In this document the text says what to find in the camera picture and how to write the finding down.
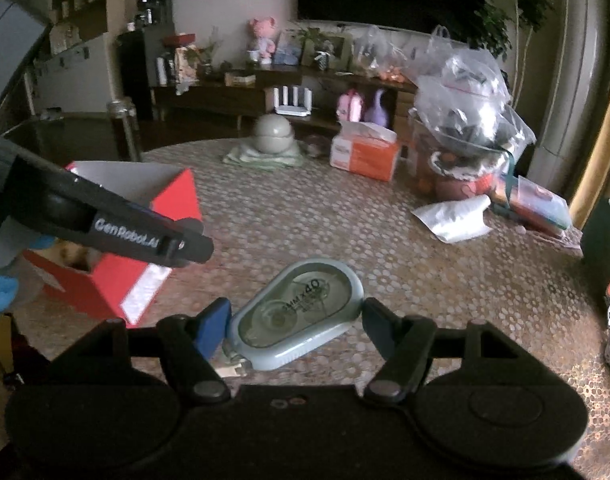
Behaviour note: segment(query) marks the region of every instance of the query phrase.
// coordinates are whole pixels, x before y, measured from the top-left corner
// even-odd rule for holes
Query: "open red box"
[[[202,220],[189,170],[153,162],[73,162],[70,171],[172,220]],[[50,296],[92,317],[124,318],[134,326],[171,272],[115,254],[102,254],[90,272],[56,263],[45,251],[25,251]]]

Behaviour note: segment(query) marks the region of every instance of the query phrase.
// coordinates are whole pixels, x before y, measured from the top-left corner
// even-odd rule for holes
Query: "curtain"
[[[595,203],[602,196],[610,196],[610,95],[587,165],[569,203],[576,227],[584,227]]]

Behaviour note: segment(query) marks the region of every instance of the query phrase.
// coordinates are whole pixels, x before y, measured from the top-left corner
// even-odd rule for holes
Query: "pink bear figurine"
[[[254,37],[256,38],[256,48],[261,57],[261,65],[272,62],[272,54],[276,50],[276,44],[272,40],[276,31],[276,20],[273,18],[263,18],[262,20],[249,20]]]

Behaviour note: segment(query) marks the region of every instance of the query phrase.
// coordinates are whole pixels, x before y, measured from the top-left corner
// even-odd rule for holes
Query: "photo frame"
[[[323,43],[329,42],[333,46],[333,56],[329,60],[329,70],[344,71],[347,70],[350,57],[352,56],[352,44],[354,37],[351,34],[343,34],[340,32],[322,32]],[[312,40],[305,42],[303,51],[303,66],[314,66],[316,61],[316,47]]]
[[[303,51],[302,40],[299,37],[299,29],[284,28],[278,37],[274,64],[298,65]]]

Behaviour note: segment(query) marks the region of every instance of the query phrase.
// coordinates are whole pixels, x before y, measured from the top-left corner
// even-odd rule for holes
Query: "hand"
[[[32,249],[46,249],[54,243],[54,238],[51,236],[41,236],[36,240]],[[6,276],[5,269],[0,270],[0,313],[4,312],[12,304],[12,301],[18,294],[20,283],[13,276]]]

